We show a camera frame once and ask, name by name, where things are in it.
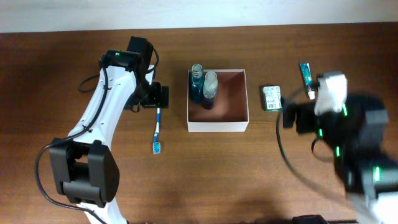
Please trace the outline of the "green white soap box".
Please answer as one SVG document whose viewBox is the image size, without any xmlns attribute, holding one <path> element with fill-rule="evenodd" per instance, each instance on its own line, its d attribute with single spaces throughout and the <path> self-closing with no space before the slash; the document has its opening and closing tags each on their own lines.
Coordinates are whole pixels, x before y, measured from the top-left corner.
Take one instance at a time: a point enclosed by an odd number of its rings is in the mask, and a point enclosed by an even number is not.
<svg viewBox="0 0 398 224">
<path fill-rule="evenodd" d="M 282 109 L 280 86 L 264 86 L 262 94 L 265 111 L 280 111 Z"/>
</svg>

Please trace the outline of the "blue Listerine mouthwash bottle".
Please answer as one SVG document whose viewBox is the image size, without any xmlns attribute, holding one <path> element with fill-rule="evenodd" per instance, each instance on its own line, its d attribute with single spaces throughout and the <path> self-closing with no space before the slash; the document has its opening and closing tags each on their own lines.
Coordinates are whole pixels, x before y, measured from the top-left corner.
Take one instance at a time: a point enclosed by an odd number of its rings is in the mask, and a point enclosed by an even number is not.
<svg viewBox="0 0 398 224">
<path fill-rule="evenodd" d="M 191 74 L 191 94 L 194 103 L 199 104 L 203 100 L 203 84 L 203 67 L 200 64 L 194 64 Z"/>
</svg>

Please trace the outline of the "green toothpaste tube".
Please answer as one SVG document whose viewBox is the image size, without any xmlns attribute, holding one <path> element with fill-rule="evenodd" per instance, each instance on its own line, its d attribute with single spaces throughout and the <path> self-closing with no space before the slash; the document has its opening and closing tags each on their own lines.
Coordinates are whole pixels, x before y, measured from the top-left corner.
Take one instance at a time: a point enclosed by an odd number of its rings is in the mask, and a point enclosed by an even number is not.
<svg viewBox="0 0 398 224">
<path fill-rule="evenodd" d="M 312 80 L 312 75 L 310 72 L 309 63 L 300 63 L 299 67 L 300 67 L 300 71 L 303 76 L 303 82 L 305 85 L 305 89 L 306 89 L 308 98 L 310 100 L 314 100 L 315 99 L 315 90 L 313 87 L 313 80 Z"/>
</svg>

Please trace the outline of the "clear foaming soap pump bottle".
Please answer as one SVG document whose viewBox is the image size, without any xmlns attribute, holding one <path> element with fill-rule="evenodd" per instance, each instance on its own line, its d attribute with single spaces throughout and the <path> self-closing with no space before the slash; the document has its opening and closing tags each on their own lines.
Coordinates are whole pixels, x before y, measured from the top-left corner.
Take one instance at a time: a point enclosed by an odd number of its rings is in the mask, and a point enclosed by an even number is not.
<svg viewBox="0 0 398 224">
<path fill-rule="evenodd" d="M 207 72 L 203 85 L 202 106 L 206 110 L 211 110 L 215 104 L 215 98 L 218 91 L 218 77 L 213 71 Z"/>
</svg>

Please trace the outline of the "blue white toothbrush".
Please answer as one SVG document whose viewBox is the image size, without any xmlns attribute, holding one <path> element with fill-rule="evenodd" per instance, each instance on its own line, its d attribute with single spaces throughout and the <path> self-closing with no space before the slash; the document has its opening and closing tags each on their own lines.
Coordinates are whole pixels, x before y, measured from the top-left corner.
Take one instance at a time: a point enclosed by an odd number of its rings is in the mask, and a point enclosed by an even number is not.
<svg viewBox="0 0 398 224">
<path fill-rule="evenodd" d="M 160 152 L 161 152 L 161 145 L 160 145 L 160 142 L 158 142 L 158 140 L 157 140 L 159 133 L 160 133 L 160 108 L 157 108 L 154 141 L 153 141 L 153 145 L 152 145 L 153 154 L 160 154 Z"/>
</svg>

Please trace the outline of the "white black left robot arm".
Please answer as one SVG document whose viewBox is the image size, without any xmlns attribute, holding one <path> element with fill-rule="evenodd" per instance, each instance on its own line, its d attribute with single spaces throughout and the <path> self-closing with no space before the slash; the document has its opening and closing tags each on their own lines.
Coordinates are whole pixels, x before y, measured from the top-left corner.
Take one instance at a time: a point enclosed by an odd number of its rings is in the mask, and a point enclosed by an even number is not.
<svg viewBox="0 0 398 224">
<path fill-rule="evenodd" d="M 37 155 L 49 152 L 55 188 L 69 204 L 44 197 L 53 204 L 86 213 L 91 223 L 127 223 L 116 193 L 120 171 L 111 153 L 114 131 L 123 110 L 139 112 L 169 106 L 169 88 L 155 82 L 157 55 L 143 37 L 130 38 L 126 50 L 108 50 L 99 60 L 98 85 L 76 126 L 68 136 L 55 138 Z"/>
</svg>

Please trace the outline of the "pink white open box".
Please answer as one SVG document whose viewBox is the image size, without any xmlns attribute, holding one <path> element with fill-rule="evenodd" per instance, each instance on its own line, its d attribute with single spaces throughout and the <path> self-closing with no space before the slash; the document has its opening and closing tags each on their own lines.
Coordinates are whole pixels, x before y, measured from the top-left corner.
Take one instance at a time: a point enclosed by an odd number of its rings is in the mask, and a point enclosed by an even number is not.
<svg viewBox="0 0 398 224">
<path fill-rule="evenodd" d="M 190 99 L 187 91 L 187 129 L 190 133 L 245 132 L 249 124 L 246 71 L 219 69 L 214 107 L 204 109 Z"/>
</svg>

